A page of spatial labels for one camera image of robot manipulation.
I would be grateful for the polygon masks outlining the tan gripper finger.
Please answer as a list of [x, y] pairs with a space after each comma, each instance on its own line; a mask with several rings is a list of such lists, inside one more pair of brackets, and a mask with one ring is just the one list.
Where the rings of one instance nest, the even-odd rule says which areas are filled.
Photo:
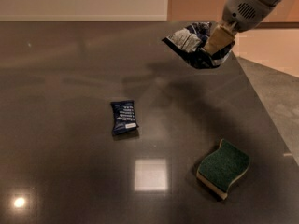
[[218, 24], [204, 45], [204, 50], [209, 55], [214, 55], [235, 40], [234, 28], [226, 23]]

